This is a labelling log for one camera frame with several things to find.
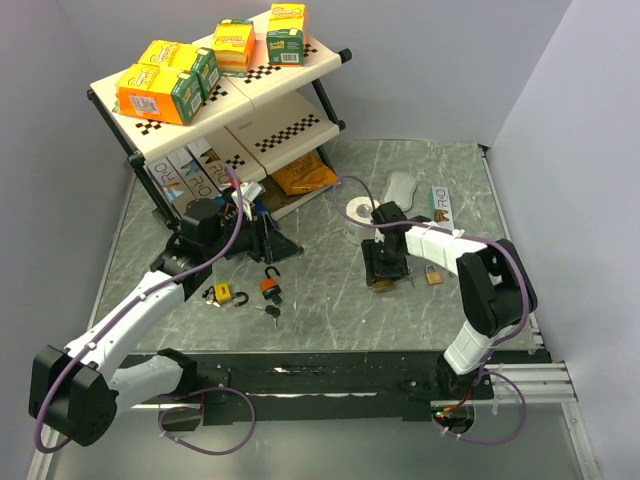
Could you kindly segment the long shackle brass padlock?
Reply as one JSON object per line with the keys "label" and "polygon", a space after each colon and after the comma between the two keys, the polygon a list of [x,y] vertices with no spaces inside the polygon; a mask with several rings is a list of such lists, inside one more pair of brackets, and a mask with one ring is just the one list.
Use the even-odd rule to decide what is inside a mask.
{"label": "long shackle brass padlock", "polygon": [[378,279],[372,282],[371,289],[374,293],[382,294],[393,291],[396,288],[396,282],[391,279]]}

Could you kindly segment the orange padlock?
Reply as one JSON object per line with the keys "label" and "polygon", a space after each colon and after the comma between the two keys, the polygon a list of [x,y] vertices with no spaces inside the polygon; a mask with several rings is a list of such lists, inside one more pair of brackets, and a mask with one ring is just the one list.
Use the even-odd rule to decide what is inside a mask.
{"label": "orange padlock", "polygon": [[277,279],[272,276],[272,274],[280,276],[280,272],[275,266],[269,265],[265,268],[264,273],[266,279],[259,285],[261,294],[265,300],[271,301],[275,305],[280,305],[282,302],[282,290],[278,284]]}

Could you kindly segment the small brass padlock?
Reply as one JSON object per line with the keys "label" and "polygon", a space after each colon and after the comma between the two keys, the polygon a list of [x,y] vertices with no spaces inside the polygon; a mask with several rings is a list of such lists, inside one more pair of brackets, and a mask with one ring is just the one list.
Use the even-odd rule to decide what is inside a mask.
{"label": "small brass padlock", "polygon": [[425,267],[425,278],[430,286],[435,286],[443,283],[443,277],[434,265],[427,265]]}

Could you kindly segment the black head key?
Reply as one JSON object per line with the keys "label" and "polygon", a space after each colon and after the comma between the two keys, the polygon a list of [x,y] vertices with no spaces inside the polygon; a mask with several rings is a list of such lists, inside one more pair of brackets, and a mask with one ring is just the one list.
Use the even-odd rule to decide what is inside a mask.
{"label": "black head key", "polygon": [[274,328],[275,329],[279,328],[279,317],[281,315],[281,309],[278,303],[269,301],[263,305],[255,306],[255,309],[260,310],[266,313],[267,315],[269,315],[273,320]]}

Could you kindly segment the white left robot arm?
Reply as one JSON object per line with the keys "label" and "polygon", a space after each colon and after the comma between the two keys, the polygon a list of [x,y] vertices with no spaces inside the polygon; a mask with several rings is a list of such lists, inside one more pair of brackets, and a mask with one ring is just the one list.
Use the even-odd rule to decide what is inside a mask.
{"label": "white left robot arm", "polygon": [[230,194],[190,202],[179,227],[132,292],[99,323],[64,348],[34,358],[28,413],[81,446],[95,443],[125,410],[169,395],[191,399],[197,363],[171,348],[133,367],[123,362],[165,316],[185,303],[221,258],[246,254],[267,265],[302,254],[270,214],[238,206]]}

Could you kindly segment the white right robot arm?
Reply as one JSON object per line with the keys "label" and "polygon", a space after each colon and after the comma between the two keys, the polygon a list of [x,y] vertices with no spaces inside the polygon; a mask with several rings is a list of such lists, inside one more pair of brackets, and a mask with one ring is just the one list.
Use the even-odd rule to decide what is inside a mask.
{"label": "white right robot arm", "polygon": [[537,297],[513,243],[447,230],[407,218],[394,202],[371,212],[372,239],[361,242],[366,284],[377,289],[409,276],[410,256],[457,277],[465,321],[435,363],[433,381],[448,398],[479,382],[496,347],[518,335]]}

